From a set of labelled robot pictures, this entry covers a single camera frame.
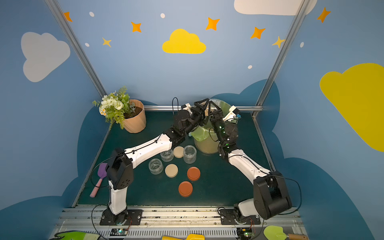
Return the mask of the beige jar lid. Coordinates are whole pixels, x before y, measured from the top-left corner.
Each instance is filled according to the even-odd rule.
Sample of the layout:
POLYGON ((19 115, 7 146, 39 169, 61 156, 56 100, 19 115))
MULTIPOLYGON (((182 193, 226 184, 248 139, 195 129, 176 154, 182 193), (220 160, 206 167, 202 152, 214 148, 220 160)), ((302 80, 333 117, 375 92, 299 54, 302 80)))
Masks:
POLYGON ((166 173, 166 176, 169 177, 169 178, 174 178, 177 176, 179 172, 179 169, 178 169, 178 166, 175 165, 175 164, 169 164, 167 165, 167 167, 165 168, 165 173, 166 173))
POLYGON ((184 148, 181 146, 178 146, 174 149, 174 156, 176 158, 182 158, 184 156, 184 148))

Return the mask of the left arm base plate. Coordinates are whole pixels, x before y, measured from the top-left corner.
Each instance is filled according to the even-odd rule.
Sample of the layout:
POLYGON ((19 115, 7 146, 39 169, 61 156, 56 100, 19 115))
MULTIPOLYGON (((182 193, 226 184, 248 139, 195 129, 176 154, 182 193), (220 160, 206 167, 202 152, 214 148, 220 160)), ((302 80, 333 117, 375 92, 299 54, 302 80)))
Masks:
POLYGON ((138 226, 142 219, 142 210, 128 210, 125 209, 121 213, 114 215, 112 211, 107 208, 102 213, 100 221, 101 226, 138 226))

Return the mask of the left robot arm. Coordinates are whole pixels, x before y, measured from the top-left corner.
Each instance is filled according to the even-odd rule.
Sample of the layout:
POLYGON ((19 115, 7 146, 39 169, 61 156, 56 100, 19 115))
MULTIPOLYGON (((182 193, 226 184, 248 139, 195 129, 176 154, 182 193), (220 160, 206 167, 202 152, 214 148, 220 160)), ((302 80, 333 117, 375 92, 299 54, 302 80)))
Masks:
POLYGON ((115 157, 108 161, 106 172, 110 199, 102 213, 101 226, 123 226, 127 224, 127 189, 134 181, 134 169, 144 161, 162 152, 173 150, 185 141, 187 135, 207 120, 205 110, 209 99, 185 104, 174 115, 173 125, 154 139, 125 150, 115 149, 115 157))

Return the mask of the clear oatmeal jar front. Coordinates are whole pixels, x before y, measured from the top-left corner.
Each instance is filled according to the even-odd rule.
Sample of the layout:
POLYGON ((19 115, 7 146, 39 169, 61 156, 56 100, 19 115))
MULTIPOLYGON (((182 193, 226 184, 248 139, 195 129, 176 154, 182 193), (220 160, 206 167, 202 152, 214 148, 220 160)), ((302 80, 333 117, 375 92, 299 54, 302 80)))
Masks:
POLYGON ((152 159, 149 162, 149 170, 153 175, 159 175, 164 169, 163 163, 159 159, 152 159))

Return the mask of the red jar lid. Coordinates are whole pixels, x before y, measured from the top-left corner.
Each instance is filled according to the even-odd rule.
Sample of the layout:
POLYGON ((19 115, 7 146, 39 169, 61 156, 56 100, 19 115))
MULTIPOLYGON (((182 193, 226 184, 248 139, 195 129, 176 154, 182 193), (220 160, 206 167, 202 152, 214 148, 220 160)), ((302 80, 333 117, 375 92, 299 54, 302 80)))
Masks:
POLYGON ((201 177, 201 171, 197 167, 191 167, 187 171, 187 177, 190 181, 197 181, 201 177))
POLYGON ((178 191, 182 197, 187 198, 193 193, 193 185, 188 181, 181 182, 178 191))

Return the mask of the beige lid oatmeal jar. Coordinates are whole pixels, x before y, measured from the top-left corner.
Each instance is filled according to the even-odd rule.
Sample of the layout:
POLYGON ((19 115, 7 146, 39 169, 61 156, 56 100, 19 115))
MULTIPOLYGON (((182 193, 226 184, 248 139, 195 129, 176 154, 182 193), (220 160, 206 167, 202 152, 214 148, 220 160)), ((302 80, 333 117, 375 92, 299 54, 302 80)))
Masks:
POLYGON ((161 152, 161 159, 164 162, 170 162, 173 160, 173 158, 174 158, 173 150, 167 150, 167 151, 161 152))

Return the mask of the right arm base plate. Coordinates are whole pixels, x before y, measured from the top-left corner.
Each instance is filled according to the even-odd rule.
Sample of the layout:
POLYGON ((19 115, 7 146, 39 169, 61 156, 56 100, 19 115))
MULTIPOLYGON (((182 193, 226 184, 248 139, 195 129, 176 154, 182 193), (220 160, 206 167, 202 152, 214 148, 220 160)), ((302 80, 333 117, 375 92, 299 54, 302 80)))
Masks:
POLYGON ((258 215, 245 217, 237 209, 218 208, 222 225, 260 225, 261 220, 258 215))

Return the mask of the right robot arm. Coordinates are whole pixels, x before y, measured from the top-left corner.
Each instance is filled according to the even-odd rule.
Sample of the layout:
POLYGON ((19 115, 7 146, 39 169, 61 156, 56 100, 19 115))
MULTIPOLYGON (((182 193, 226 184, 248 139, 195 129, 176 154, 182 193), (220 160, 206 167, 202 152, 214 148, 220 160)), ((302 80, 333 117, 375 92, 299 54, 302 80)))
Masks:
POLYGON ((208 103, 208 117, 219 141, 219 155, 253 184, 253 198, 234 205, 236 222, 244 224, 246 218, 257 215, 267 220, 289 210, 292 201, 283 175, 262 167, 238 148, 237 124, 213 101, 208 103))

